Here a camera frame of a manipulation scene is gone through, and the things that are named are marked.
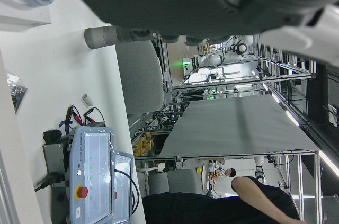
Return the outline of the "left white dexterous robot hand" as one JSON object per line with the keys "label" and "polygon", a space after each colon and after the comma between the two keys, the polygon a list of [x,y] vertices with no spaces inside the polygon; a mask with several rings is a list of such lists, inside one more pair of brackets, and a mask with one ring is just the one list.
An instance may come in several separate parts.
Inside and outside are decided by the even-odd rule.
{"label": "left white dexterous robot hand", "polygon": [[338,66],[338,0],[82,0],[103,22],[169,41],[259,34],[264,45]]}

